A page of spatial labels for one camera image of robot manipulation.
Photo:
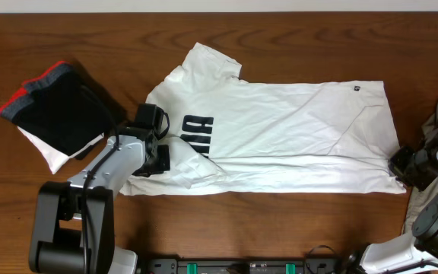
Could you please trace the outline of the white Puma t-shirt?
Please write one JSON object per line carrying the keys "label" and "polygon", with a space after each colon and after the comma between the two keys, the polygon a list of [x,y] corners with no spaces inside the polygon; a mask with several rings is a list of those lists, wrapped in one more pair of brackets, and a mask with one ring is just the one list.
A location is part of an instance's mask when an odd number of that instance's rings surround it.
{"label": "white Puma t-shirt", "polygon": [[382,81],[251,83],[196,43],[147,96],[169,119],[170,169],[132,176],[134,195],[390,193],[398,138]]}

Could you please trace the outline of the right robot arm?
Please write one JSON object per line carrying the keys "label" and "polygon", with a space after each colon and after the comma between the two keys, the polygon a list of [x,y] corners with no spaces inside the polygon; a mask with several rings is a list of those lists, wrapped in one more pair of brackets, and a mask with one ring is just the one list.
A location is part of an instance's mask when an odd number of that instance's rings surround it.
{"label": "right robot arm", "polygon": [[369,245],[360,258],[360,268],[369,274],[438,271],[438,193],[421,211],[410,233]]}

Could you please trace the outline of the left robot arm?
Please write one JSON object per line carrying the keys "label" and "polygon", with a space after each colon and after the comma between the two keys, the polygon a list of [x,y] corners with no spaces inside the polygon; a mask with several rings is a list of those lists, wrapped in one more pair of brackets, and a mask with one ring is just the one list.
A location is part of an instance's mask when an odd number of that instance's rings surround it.
{"label": "left robot arm", "polygon": [[124,127],[64,183],[44,183],[37,197],[29,267],[35,273],[135,273],[138,256],[117,247],[114,200],[127,179],[170,168],[157,129]]}

